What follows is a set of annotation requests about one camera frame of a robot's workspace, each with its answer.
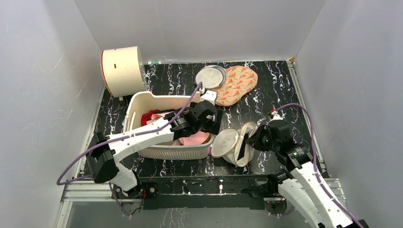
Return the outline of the white mesh laundry bag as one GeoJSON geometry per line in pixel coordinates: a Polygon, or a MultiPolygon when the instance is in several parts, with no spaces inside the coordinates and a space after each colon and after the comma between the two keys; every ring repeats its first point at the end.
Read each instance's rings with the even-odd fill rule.
{"type": "Polygon", "coordinates": [[[237,160],[243,136],[248,133],[249,137],[251,137],[257,128],[258,126],[255,122],[247,122],[239,130],[230,128],[221,131],[212,143],[211,156],[223,158],[237,167],[245,167],[253,158],[254,148],[246,144],[245,157],[237,160]]]}

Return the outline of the cream plastic laundry basket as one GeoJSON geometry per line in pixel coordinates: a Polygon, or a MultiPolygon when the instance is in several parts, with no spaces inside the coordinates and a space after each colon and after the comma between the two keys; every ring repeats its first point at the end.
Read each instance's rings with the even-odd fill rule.
{"type": "MultiPolygon", "coordinates": [[[[180,109],[189,98],[189,95],[153,95],[150,91],[136,93],[126,111],[123,132],[141,127],[143,114],[151,110],[180,109]]],[[[171,142],[167,142],[164,145],[157,144],[140,150],[138,154],[145,158],[160,160],[198,160],[209,155],[212,143],[213,136],[210,134],[199,144],[173,145],[171,142]]]]}

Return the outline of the pink bra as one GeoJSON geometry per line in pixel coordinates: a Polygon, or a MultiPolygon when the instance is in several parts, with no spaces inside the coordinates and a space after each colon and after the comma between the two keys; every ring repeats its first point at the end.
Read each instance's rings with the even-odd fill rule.
{"type": "MultiPolygon", "coordinates": [[[[168,112],[162,112],[157,114],[152,114],[151,119],[146,121],[146,124],[151,124],[156,120],[164,117],[168,112]]],[[[176,146],[176,145],[184,145],[184,146],[193,146],[193,145],[201,145],[205,144],[211,138],[210,133],[205,133],[202,131],[197,132],[189,137],[182,137],[177,140],[171,142],[163,142],[159,145],[166,145],[166,146],[176,146]]]]}

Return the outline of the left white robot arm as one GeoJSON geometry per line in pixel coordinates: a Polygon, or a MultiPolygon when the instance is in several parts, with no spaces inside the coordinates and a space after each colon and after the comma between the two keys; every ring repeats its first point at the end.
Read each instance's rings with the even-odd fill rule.
{"type": "Polygon", "coordinates": [[[224,111],[209,101],[191,102],[157,121],[121,134],[101,136],[86,156],[94,183],[110,182],[129,197],[142,192],[138,175],[120,162],[140,150],[167,143],[197,132],[218,134],[224,111]]]}

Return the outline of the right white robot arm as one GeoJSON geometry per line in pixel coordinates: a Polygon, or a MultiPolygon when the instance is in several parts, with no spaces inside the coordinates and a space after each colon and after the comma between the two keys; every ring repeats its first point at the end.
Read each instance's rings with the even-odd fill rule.
{"type": "Polygon", "coordinates": [[[340,203],[324,178],[317,171],[309,150],[293,141],[290,128],[283,120],[267,125],[254,122],[243,125],[242,144],[261,152],[274,152],[284,165],[268,175],[267,192],[286,198],[313,228],[367,228],[365,220],[358,220],[340,203]]]}

